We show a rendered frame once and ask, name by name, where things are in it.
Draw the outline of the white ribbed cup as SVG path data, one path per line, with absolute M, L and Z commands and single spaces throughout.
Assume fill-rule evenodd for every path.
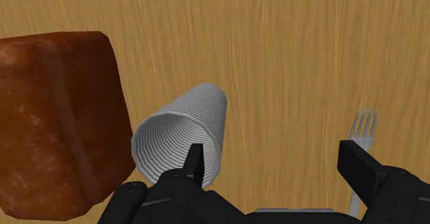
M 227 97 L 213 83 L 201 83 L 137 127 L 132 140 L 132 158 L 139 172 L 155 184 L 160 175 L 181 168 L 191 144 L 203 146 L 203 187 L 211 185 L 221 169 Z

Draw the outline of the reddish brown block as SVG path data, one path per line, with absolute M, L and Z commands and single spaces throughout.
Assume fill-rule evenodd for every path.
M 134 170 L 132 128 L 110 40 L 101 32 L 0 39 L 0 208 L 66 221 Z

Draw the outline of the silver fork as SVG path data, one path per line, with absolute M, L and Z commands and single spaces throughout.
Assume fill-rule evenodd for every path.
M 369 151 L 371 144 L 373 142 L 374 130 L 376 128 L 376 122 L 378 118 L 379 111 L 358 109 L 354 122 L 349 133 L 349 139 L 357 143 L 366 152 Z M 359 205 L 360 199 L 358 195 L 354 192 L 351 196 L 351 201 L 349 204 L 348 215 L 358 218 L 359 217 Z

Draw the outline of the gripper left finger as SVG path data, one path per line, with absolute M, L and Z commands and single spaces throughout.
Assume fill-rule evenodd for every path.
M 202 188 L 203 146 L 191 145 L 183 167 L 167 170 L 152 187 L 131 181 L 117 187 L 97 224 L 133 224 L 143 205 L 174 201 L 188 224 L 255 224 L 215 191 Z

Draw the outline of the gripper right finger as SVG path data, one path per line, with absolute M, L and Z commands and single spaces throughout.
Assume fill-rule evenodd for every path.
M 430 184 L 381 165 L 357 143 L 342 140 L 337 169 L 367 206 L 360 224 L 430 224 Z

